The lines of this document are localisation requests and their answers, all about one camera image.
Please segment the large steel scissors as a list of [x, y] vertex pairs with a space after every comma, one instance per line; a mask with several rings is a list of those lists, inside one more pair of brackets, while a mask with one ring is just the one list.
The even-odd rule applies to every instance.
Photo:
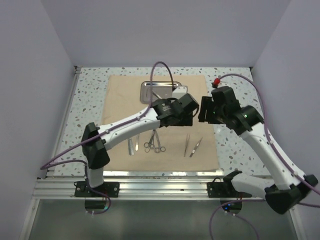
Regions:
[[154, 131], [154, 136], [155, 136], [156, 143], [157, 143], [157, 147], [154, 148], [155, 153], [165, 152], [166, 148], [161, 145], [160, 138], [159, 138], [158, 132], [156, 130]]

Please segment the steel tweezers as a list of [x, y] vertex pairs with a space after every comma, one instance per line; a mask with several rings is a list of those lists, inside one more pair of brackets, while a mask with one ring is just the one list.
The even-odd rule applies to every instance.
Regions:
[[187, 150], [188, 150], [188, 146], [189, 146], [189, 142], [190, 142], [190, 134], [187, 133], [186, 134], [186, 140], [185, 140], [185, 146], [184, 146], [184, 153], [183, 153], [183, 156], [185, 157], [186, 154], [187, 154]]
[[200, 146], [201, 142], [202, 142], [202, 137], [200, 138], [200, 140], [196, 143], [196, 145], [194, 146], [194, 148], [192, 149], [189, 157], [192, 158], [193, 155], [195, 154], [196, 150], [198, 149], [198, 147]]

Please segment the steel forceps with ring handles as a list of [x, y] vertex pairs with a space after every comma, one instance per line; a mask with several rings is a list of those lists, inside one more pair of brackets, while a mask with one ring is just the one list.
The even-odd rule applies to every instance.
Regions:
[[153, 147], [150, 147], [150, 148], [145, 148], [144, 147], [144, 151], [146, 152], [146, 153], [148, 153], [148, 152], [150, 152], [150, 150], [153, 150], [155, 148], [155, 143], [154, 143], [154, 146]]

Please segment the small steel scissors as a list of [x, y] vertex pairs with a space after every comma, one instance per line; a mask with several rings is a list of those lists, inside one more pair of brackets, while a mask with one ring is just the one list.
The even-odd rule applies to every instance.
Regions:
[[150, 139], [143, 144], [145, 148], [153, 148], [154, 147], [154, 137], [156, 134], [156, 130], [154, 129], [151, 133]]

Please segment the steel scalpel handle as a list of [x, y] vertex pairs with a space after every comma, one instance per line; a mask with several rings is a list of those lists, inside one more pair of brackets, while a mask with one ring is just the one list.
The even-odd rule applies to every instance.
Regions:
[[139, 150], [139, 139], [140, 139], [140, 134], [137, 134], [136, 138], [135, 138], [135, 151], [136, 152]]
[[132, 138], [129, 139], [129, 147], [130, 147], [130, 155], [133, 156], [135, 154], [135, 146]]
[[131, 156], [132, 155], [132, 139], [131, 138], [128, 138], [127, 144], [128, 144], [128, 154]]

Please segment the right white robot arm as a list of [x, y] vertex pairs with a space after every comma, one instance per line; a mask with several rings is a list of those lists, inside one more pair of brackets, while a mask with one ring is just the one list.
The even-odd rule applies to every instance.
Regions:
[[231, 87], [214, 89], [211, 96], [201, 98], [198, 121], [224, 124], [233, 130], [254, 150], [272, 177], [262, 179], [234, 170], [222, 181], [207, 183], [209, 197], [258, 197], [283, 215], [319, 183], [313, 174], [305, 174], [290, 160], [265, 128], [261, 114], [251, 105], [242, 107]]

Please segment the beige surgical drape cloth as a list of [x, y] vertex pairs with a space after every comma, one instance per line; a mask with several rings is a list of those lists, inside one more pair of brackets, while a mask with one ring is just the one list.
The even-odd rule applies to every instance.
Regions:
[[[111, 75], [108, 79], [106, 97], [102, 110], [101, 124], [111, 124], [136, 114], [147, 107], [140, 102], [141, 84], [148, 76]], [[139, 136], [139, 149], [129, 155], [125, 140], [107, 153], [110, 162], [106, 171], [151, 171], [151, 172], [209, 172], [219, 169], [214, 127], [193, 118], [192, 126], [169, 126], [157, 129], [165, 152], [145, 152], [144, 143], [151, 137], [151, 131]], [[190, 134], [188, 149], [184, 157], [186, 136]], [[202, 141], [193, 157], [189, 157], [196, 143]]]

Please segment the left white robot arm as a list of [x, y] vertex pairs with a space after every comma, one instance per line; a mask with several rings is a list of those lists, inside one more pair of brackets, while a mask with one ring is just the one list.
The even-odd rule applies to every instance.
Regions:
[[108, 150], [143, 132], [170, 126], [192, 126], [193, 112], [199, 107], [192, 95], [185, 93], [179, 99], [157, 99], [141, 112], [114, 123], [101, 126], [93, 122], [87, 124], [81, 140], [87, 161], [87, 192], [95, 197], [103, 193], [104, 167], [110, 162]]

